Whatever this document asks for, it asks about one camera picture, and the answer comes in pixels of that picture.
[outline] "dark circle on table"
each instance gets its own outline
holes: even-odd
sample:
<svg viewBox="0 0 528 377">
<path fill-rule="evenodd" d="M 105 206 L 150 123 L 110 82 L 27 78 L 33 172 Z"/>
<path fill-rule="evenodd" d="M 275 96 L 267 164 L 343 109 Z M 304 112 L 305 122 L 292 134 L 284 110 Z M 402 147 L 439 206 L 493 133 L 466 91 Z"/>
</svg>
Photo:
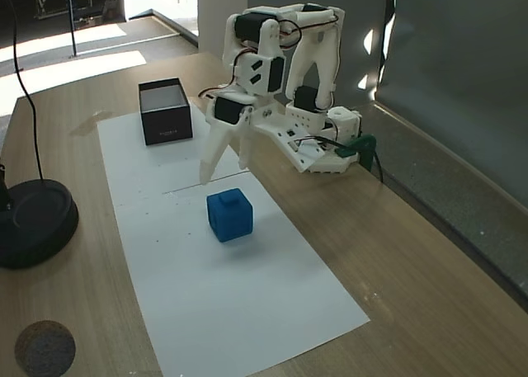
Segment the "dark circle on table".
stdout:
<svg viewBox="0 0 528 377">
<path fill-rule="evenodd" d="M 63 325 L 53 321 L 33 323 L 15 344 L 18 365 L 28 377 L 60 377 L 75 358 L 75 340 Z"/>
</svg>

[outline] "green clamp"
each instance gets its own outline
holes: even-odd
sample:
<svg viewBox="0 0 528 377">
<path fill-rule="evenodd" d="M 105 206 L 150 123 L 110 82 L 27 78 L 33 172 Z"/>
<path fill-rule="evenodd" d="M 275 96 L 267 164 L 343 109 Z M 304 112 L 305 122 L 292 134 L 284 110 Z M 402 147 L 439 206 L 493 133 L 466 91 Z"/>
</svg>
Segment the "green clamp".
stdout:
<svg viewBox="0 0 528 377">
<path fill-rule="evenodd" d="M 338 148 L 336 154 L 341 158 L 348 158 L 360 154 L 360 165 L 367 171 L 372 171 L 374 156 L 378 141 L 374 135 L 362 135 L 353 139 L 345 148 Z"/>
</svg>

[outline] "gray wall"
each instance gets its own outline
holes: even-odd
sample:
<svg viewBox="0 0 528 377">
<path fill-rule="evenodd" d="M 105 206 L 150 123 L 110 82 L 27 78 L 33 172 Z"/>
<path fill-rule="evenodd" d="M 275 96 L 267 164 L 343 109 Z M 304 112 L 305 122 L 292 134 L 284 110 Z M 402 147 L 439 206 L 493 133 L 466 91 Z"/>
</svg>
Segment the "gray wall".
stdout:
<svg viewBox="0 0 528 377">
<path fill-rule="evenodd" d="M 528 206 L 528 0 L 398 0 L 376 99 Z"/>
<path fill-rule="evenodd" d="M 248 0 L 198 0 L 200 52 L 221 58 L 224 51 L 225 23 L 229 16 L 248 8 Z"/>
<path fill-rule="evenodd" d="M 326 6 L 343 8 L 346 11 L 342 39 L 342 66 L 337 80 L 336 103 L 344 106 L 359 106 L 367 103 L 369 89 L 361 90 L 358 83 L 369 74 L 369 84 L 377 82 L 381 46 L 376 41 L 383 29 L 385 0 L 198 0 L 198 27 L 200 29 L 200 52 L 211 52 L 222 56 L 224 48 L 225 22 L 234 13 L 248 7 L 280 7 L 298 2 L 316 2 Z M 363 41 L 369 31 L 375 29 L 372 54 L 365 51 Z M 312 71 L 306 83 L 317 85 L 317 75 Z"/>
</svg>

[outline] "sunlight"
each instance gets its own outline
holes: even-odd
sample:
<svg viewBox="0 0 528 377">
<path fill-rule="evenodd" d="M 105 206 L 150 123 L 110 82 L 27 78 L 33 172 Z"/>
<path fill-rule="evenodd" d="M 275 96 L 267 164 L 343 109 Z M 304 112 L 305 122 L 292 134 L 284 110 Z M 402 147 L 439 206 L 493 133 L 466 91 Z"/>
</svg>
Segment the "sunlight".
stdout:
<svg viewBox="0 0 528 377">
<path fill-rule="evenodd" d="M 389 45 L 390 45 L 390 37 L 393 35 L 393 28 L 394 28 L 394 21 L 396 20 L 396 16 L 394 15 L 387 26 L 385 27 L 385 40 L 383 45 L 383 53 L 385 54 L 385 58 L 389 56 Z"/>
<path fill-rule="evenodd" d="M 365 47 L 365 50 L 367 53 L 372 53 L 372 39 L 374 38 L 374 29 L 371 29 L 370 32 L 367 34 L 365 40 L 363 40 L 363 46 Z"/>
<path fill-rule="evenodd" d="M 87 43 L 89 41 L 112 39 L 116 37 L 126 36 L 117 24 L 96 26 L 93 28 L 82 29 L 75 31 L 75 42 L 80 45 L 81 43 Z M 16 54 L 18 57 L 23 57 L 30 54 L 40 53 L 42 51 L 48 51 L 50 49 L 58 49 L 60 47 L 66 47 L 72 44 L 72 35 L 70 33 L 63 33 L 62 35 L 55 35 L 45 37 L 43 39 L 35 39 L 26 41 L 24 43 L 18 43 L 16 45 Z M 0 49 L 0 62 L 7 61 L 13 58 L 13 48 L 10 45 Z"/>
<path fill-rule="evenodd" d="M 366 82 L 367 82 L 368 79 L 369 79 L 369 75 L 366 74 L 366 75 L 361 79 L 361 81 L 359 82 L 359 84 L 357 85 L 357 87 L 360 88 L 361 90 L 366 90 Z"/>
<path fill-rule="evenodd" d="M 32 94 L 48 88 L 75 82 L 98 74 L 115 72 L 116 70 L 144 65 L 143 55 L 139 51 L 103 55 L 86 59 L 76 59 L 62 64 L 44 66 L 21 73 L 22 81 L 27 91 Z M 2 99 L 0 100 L 0 117 L 10 115 L 17 99 L 24 95 L 16 74 L 0 78 Z"/>
</svg>

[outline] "floor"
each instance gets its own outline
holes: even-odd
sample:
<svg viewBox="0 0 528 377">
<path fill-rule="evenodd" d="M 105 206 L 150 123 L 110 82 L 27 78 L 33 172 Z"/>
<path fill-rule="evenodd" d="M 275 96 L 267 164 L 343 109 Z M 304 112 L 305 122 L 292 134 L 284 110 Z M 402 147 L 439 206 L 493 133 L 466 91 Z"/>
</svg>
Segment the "floor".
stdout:
<svg viewBox="0 0 528 377">
<path fill-rule="evenodd" d="M 23 92 L 14 74 L 12 33 L 0 21 L 0 148 L 9 116 Z M 194 54 L 197 48 L 154 17 L 75 32 L 78 56 L 73 57 L 66 16 L 43 21 L 22 18 L 17 44 L 21 75 L 29 93 L 66 82 L 129 68 L 160 59 Z"/>
</svg>

